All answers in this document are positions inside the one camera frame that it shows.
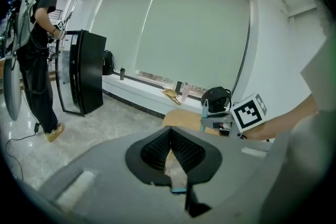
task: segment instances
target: mini fridge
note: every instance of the mini fridge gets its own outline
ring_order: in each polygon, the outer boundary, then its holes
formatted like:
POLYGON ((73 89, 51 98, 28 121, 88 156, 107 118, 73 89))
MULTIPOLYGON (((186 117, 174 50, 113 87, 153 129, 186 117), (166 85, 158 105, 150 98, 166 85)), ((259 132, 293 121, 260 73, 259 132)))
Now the mini fridge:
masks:
POLYGON ((67 31, 56 43, 56 85, 64 112, 85 116, 103 105, 102 68, 106 37, 67 31))

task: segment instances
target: marble floor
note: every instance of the marble floor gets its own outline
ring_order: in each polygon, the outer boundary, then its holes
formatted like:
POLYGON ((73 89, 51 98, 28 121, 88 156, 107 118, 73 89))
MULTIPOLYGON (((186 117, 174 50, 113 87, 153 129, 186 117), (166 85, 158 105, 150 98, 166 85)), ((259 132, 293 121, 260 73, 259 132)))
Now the marble floor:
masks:
MULTIPOLYGON (((59 122, 65 125, 62 135, 49 143, 40 128, 36 136, 22 141, 11 141, 8 145, 8 152, 21 163, 24 181, 35 189, 58 169, 98 143, 162 125, 162 119, 132 108, 105 94, 103 94, 104 105, 85 118, 64 113, 58 99, 56 83, 53 81, 51 84, 54 91, 55 114, 59 122)), ((35 119, 24 100, 18 120, 12 121, 6 110, 4 96, 0 94, 2 150, 10 138, 33 135, 34 125, 35 119)), ((17 162, 6 154, 4 156, 13 174, 21 178, 17 162)))

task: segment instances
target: roller blind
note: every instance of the roller blind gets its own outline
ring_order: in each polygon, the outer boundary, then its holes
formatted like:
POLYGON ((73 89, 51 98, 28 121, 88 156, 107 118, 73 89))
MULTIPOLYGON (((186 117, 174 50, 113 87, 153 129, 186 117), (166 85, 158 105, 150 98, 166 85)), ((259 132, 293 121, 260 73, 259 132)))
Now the roller blind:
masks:
POLYGON ((206 89, 232 89, 248 25, 248 0, 153 0, 136 69, 206 89))
POLYGON ((113 54, 115 69, 134 70, 141 31, 151 0, 103 0, 92 32, 107 37, 105 50, 113 54))

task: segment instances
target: sneaker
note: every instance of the sneaker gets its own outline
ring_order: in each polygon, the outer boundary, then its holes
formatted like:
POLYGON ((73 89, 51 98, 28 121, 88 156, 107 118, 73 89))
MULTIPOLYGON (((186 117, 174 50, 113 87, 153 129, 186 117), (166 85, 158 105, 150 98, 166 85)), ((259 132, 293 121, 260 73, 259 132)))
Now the sneaker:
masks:
POLYGON ((64 125, 58 123, 57 128, 51 133, 45 133, 49 142, 54 141, 64 131, 64 125))

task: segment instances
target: person's forearm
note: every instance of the person's forearm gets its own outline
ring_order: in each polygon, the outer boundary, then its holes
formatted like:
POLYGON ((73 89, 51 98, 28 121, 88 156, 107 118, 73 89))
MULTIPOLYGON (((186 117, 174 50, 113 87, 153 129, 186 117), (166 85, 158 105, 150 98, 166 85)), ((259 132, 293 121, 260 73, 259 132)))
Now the person's forearm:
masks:
POLYGON ((315 114, 317 111, 314 98, 310 95, 290 112, 252 128, 245 132, 244 135, 248 139, 254 140, 275 138, 279 133, 291 130, 300 120, 315 114))
POLYGON ((55 27, 51 23, 46 9, 39 8, 35 12, 35 20, 39 24, 39 26, 42 27, 47 32, 52 33, 54 31, 55 27))

